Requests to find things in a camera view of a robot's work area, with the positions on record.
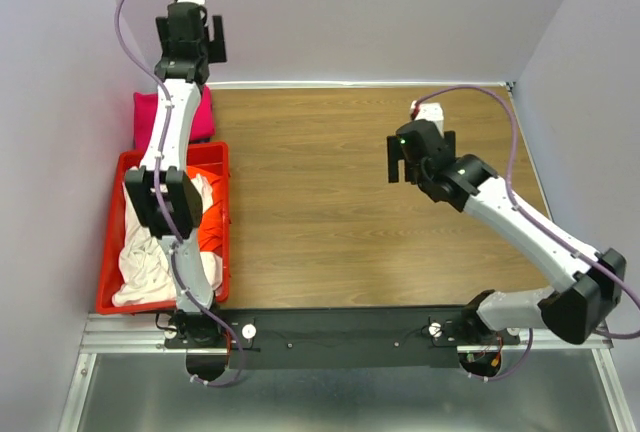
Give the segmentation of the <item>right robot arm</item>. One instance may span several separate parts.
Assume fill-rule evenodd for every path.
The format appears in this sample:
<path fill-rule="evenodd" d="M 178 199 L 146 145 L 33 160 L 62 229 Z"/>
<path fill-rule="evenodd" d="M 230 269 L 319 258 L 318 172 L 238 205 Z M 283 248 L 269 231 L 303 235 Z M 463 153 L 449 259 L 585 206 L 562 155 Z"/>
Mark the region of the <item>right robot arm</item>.
<path fill-rule="evenodd" d="M 516 194 L 473 154 L 456 156 L 455 134 L 424 119 L 386 140 L 388 180 L 405 180 L 433 202 L 445 202 L 497 232 L 548 281 L 545 288 L 488 290 L 465 306 L 457 331 L 474 344 L 508 328 L 547 329 L 573 345 L 584 343 L 619 304 L 626 260 L 566 233 Z"/>

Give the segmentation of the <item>magenta t shirt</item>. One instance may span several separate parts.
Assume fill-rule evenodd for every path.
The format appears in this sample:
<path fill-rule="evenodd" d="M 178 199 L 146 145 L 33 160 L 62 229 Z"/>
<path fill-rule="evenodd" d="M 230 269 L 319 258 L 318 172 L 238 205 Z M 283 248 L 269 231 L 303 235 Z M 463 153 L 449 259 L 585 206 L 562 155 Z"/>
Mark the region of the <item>magenta t shirt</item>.
<path fill-rule="evenodd" d="M 149 145 L 151 133 L 154 126 L 155 115 L 158 105 L 158 94 L 142 94 L 135 92 L 134 117 L 133 117 L 133 141 L 135 145 L 142 145 L 146 148 Z M 216 133 L 213 101 L 211 90 L 204 86 L 200 104 L 196 110 L 190 140 L 212 138 Z"/>

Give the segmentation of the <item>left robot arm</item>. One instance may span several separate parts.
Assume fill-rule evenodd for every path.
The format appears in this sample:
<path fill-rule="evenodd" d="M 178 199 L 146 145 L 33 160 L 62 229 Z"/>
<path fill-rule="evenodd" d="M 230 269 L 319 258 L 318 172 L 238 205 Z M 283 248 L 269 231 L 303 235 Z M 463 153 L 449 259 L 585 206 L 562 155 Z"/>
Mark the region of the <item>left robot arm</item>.
<path fill-rule="evenodd" d="M 171 326 L 177 340 L 209 347 L 229 338 L 216 314 L 198 245 L 203 202 L 187 174 L 193 119 L 212 62 L 225 61 L 218 35 L 210 33 L 207 9 L 197 0 L 175 0 L 156 20 L 161 57 L 150 75 L 158 102 L 151 138 L 125 187 L 140 224 L 155 237 L 169 264 L 176 312 Z"/>

